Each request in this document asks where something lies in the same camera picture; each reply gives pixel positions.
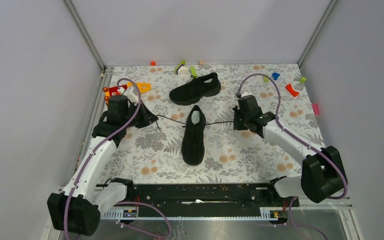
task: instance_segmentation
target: shoe sole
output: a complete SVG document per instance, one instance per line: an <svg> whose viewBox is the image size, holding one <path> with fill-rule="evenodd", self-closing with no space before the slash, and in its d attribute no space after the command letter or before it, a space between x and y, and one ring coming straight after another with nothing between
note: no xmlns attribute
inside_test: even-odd
<svg viewBox="0 0 384 240"><path fill-rule="evenodd" d="M202 96L199 96L199 97L196 97L196 98L193 98L189 101L173 101L171 100L173 103L177 104L177 105L182 105L182 106L187 106L187 105L191 105L191 104L196 104L197 102L200 101L200 99L202 97L213 97L217 94L220 93L220 90L222 90L222 84L219 82L217 87L214 89L214 90L211 90L209 92L206 92L205 94L203 94Z"/></svg>

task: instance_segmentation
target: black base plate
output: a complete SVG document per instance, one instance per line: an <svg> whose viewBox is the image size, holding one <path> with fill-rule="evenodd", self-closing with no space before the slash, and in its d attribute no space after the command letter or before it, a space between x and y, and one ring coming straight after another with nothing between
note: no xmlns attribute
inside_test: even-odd
<svg viewBox="0 0 384 240"><path fill-rule="evenodd" d="M283 207L288 198L273 199L272 184L136 184L134 194L166 217L261 217L260 207ZM206 203L182 204L201 200ZM298 207L299 201L293 202ZM148 207L139 207L139 217L160 217Z"/></svg>

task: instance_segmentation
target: shoe insole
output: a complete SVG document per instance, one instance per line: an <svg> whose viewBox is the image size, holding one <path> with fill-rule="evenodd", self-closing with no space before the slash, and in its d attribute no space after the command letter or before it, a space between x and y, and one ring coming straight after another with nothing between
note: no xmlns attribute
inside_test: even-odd
<svg viewBox="0 0 384 240"><path fill-rule="evenodd" d="M190 119L192 120L192 123L193 124L197 124L200 122L200 112L199 111L193 111L192 112L192 116L190 117Z"/></svg>

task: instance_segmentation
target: pink toy piece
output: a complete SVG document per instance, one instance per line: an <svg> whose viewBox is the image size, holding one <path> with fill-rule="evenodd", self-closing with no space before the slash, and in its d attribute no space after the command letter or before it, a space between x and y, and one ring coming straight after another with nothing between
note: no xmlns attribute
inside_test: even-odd
<svg viewBox="0 0 384 240"><path fill-rule="evenodd" d="M312 104L312 109L314 111L314 115L320 116L319 105L317 103Z"/></svg>

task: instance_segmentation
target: floral tablecloth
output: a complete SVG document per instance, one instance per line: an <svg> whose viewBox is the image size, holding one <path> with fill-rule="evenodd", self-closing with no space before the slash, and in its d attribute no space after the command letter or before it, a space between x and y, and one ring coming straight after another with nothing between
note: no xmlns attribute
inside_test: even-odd
<svg viewBox="0 0 384 240"><path fill-rule="evenodd" d="M279 115L282 122L307 140L324 145L312 104L297 64L194 65L198 76L216 72L221 91L213 97L203 97L197 105L208 123L233 121L232 108L237 105L235 93L240 82L252 73L280 74L276 81L281 93ZM142 95L144 104L155 115L164 115L186 122L193 105L176 105L169 92L190 81L189 74L176 75L175 66L117 66L110 87L120 78L138 83L150 83L152 90ZM285 86L291 83L299 92L293 97ZM278 96L271 82L262 77L250 78L242 89L257 98L263 112L275 112ZM281 176L297 176L300 165L275 144L250 131L234 131L232 123L205 127L205 156L198 166L187 165L180 152L185 128L182 124L160 117L156 124L137 129L131 127L108 161L100 182L120 177L136 184L177 183L256 183Z"/></svg>

